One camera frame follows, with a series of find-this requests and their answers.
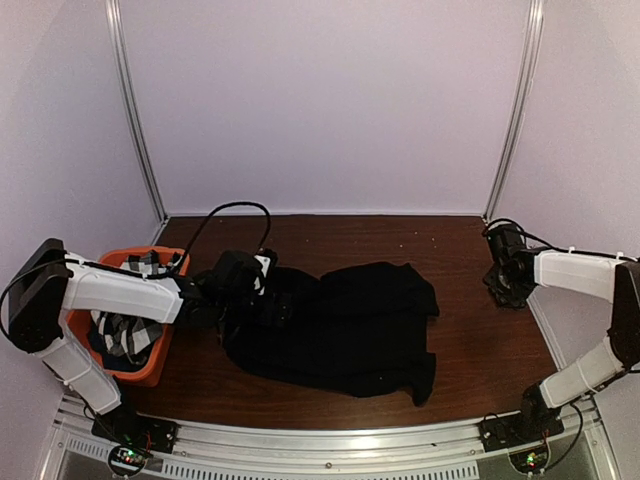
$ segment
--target white wall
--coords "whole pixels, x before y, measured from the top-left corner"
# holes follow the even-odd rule
[[[128,0],[165,207],[480,213],[529,1]]]
[[[102,1],[0,2],[0,285],[47,237],[96,257],[156,221],[116,82]],[[61,397],[0,338],[2,478],[31,480]]]
[[[640,3],[554,0],[498,216],[552,243],[640,255]],[[604,302],[538,290],[566,361],[609,326]],[[640,378],[598,395],[627,480],[640,471]]]

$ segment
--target black and white fabric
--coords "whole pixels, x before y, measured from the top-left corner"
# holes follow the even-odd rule
[[[125,270],[149,275],[163,273],[167,267],[160,264],[155,250],[144,256],[130,255],[120,266]],[[126,357],[132,365],[146,363],[147,356],[140,353],[162,336],[162,325],[146,318],[95,310],[91,312],[91,317],[107,353],[115,357]]]

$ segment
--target white panel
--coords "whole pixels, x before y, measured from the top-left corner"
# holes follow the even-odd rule
[[[0,285],[49,236],[89,258],[147,243],[104,2],[4,0],[0,18]],[[0,477],[31,480],[61,390],[4,338],[0,378]]]
[[[498,209],[552,243],[640,252],[640,3],[554,0],[526,120]],[[536,293],[568,362],[610,325],[604,301]],[[627,480],[640,467],[640,378],[598,395]]]
[[[128,0],[133,83],[167,210],[480,213],[526,0]]]

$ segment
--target brown wooden surface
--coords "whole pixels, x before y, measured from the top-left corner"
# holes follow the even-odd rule
[[[183,247],[199,219],[175,218],[159,244]],[[214,218],[192,252],[191,273],[223,249],[253,251],[258,217]],[[126,388],[141,412],[265,428],[353,429],[421,425],[506,412],[523,389],[555,371],[528,310],[499,310],[482,285],[491,265],[472,217],[275,217],[266,246],[280,264],[311,274],[386,260],[410,262],[436,288],[441,316],[430,322],[437,354],[434,393],[414,407],[406,392],[368,399],[266,380],[242,372],[213,331],[176,331],[156,388]]]

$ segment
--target orange plastic bin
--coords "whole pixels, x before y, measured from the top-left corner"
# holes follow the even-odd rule
[[[134,247],[134,248],[125,248],[123,250],[114,250],[105,254],[101,259],[100,263],[104,263],[105,265],[111,265],[114,267],[119,267],[123,262],[127,260],[129,255],[145,255],[149,251],[155,250],[158,252],[160,263],[166,265],[171,260],[171,257],[175,253],[182,255],[184,250],[179,248],[167,248],[167,247]],[[180,274],[186,275],[187,270],[189,269],[189,256],[182,263],[182,267],[180,268]],[[94,352],[89,346],[89,340],[87,339],[87,334],[91,330],[91,324],[93,320],[91,319],[91,312],[88,310],[74,310],[67,317],[67,325],[69,325],[69,329],[76,336],[78,341],[89,350],[89,353],[94,358],[96,362],[100,364],[100,366],[104,367],[102,364],[102,357],[99,353]],[[160,337],[151,347],[151,354],[149,355],[149,360],[147,364],[142,367],[137,372],[119,372],[115,370],[107,370],[105,371],[115,378],[117,378],[122,383],[135,384],[139,387],[155,387],[158,385],[160,381],[160,375],[162,374],[162,368],[164,367],[164,362],[167,359],[167,353],[169,353],[169,345],[171,344],[171,337],[173,337],[173,327],[170,325],[164,325],[162,337]]]

